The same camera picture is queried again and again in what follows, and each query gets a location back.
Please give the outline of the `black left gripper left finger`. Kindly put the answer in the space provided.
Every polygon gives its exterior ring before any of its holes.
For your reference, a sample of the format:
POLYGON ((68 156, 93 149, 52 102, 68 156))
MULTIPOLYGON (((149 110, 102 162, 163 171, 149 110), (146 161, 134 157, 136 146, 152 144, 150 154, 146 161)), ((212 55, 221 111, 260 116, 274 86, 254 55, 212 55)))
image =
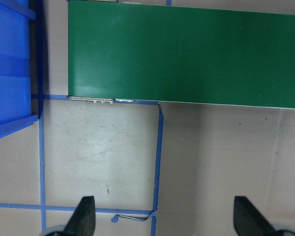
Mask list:
POLYGON ((65 236, 92 236, 95 231, 94 196, 84 196, 65 226, 65 236))

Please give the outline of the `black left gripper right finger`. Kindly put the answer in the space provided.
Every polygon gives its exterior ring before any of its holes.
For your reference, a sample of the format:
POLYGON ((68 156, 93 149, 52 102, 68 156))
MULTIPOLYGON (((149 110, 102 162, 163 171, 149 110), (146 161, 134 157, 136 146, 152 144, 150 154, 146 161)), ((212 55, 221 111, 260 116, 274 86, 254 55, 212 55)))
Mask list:
POLYGON ((267 236, 275 232, 246 196, 235 196, 233 224, 238 236, 267 236))

